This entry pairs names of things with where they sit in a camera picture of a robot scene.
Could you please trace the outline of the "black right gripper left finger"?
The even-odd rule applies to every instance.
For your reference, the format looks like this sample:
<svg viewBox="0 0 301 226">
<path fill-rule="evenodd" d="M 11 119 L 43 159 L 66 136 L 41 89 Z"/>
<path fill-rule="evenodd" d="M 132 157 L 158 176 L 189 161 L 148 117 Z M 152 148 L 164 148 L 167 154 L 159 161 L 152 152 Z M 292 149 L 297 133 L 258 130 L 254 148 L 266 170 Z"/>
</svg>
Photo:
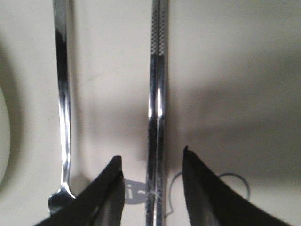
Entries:
<svg viewBox="0 0 301 226">
<path fill-rule="evenodd" d="M 122 158 L 117 155 L 75 200 L 36 225 L 119 226 L 124 202 Z"/>
</svg>

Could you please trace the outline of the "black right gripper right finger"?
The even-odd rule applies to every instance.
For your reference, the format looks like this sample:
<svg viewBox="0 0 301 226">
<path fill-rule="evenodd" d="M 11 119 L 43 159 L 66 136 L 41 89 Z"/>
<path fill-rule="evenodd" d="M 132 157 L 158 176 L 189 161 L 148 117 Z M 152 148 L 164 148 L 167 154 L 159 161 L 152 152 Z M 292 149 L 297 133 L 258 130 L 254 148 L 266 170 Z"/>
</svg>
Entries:
<svg viewBox="0 0 301 226">
<path fill-rule="evenodd" d="M 186 146 L 182 179 L 192 226 L 294 226 L 296 184 L 288 180 L 251 179 L 250 200 L 225 183 Z"/>
</svg>

